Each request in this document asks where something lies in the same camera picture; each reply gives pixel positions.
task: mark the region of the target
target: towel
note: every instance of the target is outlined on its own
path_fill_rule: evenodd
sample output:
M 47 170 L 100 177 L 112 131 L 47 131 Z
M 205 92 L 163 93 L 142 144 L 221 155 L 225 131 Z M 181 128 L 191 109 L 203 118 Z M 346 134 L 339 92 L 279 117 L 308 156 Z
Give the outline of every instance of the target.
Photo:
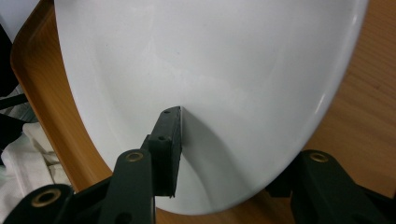
M 50 142 L 39 123 L 23 126 L 21 137 L 1 155 L 0 223 L 27 194 L 50 184 L 70 185 Z

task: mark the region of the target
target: brown wooden tray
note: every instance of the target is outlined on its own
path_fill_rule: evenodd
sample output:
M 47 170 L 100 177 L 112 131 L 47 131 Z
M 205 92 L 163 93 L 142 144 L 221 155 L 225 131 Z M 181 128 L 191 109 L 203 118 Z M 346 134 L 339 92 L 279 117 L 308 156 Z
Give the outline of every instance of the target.
M 306 145 L 334 155 L 358 184 L 389 197 L 396 192 L 394 11 L 394 0 L 371 2 L 346 77 Z M 52 1 L 42 0 L 21 28 L 11 63 L 74 188 L 82 190 L 110 176 L 67 82 Z M 189 217 L 160 210 L 158 223 L 292 223 L 292 217 L 287 201 L 262 191 L 214 215 Z

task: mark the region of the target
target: round metal fastener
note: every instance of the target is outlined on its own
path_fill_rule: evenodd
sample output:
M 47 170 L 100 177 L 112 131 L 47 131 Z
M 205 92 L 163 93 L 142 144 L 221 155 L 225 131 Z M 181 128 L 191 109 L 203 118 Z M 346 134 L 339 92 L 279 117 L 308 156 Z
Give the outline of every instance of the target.
M 309 158 L 311 158 L 311 160 L 313 160 L 313 161 L 318 161 L 318 162 L 329 161 L 329 159 L 325 155 L 318 153 L 318 152 L 313 152 L 313 153 L 309 154 Z
M 55 202 L 59 197 L 61 197 L 61 191 L 59 189 L 47 189 L 37 196 L 35 196 L 32 200 L 33 207 L 44 207 L 53 202 Z
M 140 152 L 131 152 L 125 157 L 125 159 L 127 161 L 140 161 L 143 159 L 143 154 Z

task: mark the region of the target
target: white cloth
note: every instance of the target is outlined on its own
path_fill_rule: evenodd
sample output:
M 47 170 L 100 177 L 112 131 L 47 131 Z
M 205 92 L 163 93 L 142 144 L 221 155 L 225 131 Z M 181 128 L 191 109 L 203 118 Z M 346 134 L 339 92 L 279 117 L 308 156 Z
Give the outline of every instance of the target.
M 0 168 L 0 223 L 27 194 L 49 184 L 70 185 L 39 123 L 25 124 L 23 134 L 4 150 Z

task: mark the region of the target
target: white ceramic surface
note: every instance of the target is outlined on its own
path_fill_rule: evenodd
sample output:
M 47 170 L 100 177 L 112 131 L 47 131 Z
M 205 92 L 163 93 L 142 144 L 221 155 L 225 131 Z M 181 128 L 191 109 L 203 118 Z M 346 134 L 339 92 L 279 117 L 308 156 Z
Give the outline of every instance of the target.
M 107 165 L 183 107 L 176 198 L 241 203 L 293 160 L 347 68 L 366 0 L 55 0 L 67 77 Z

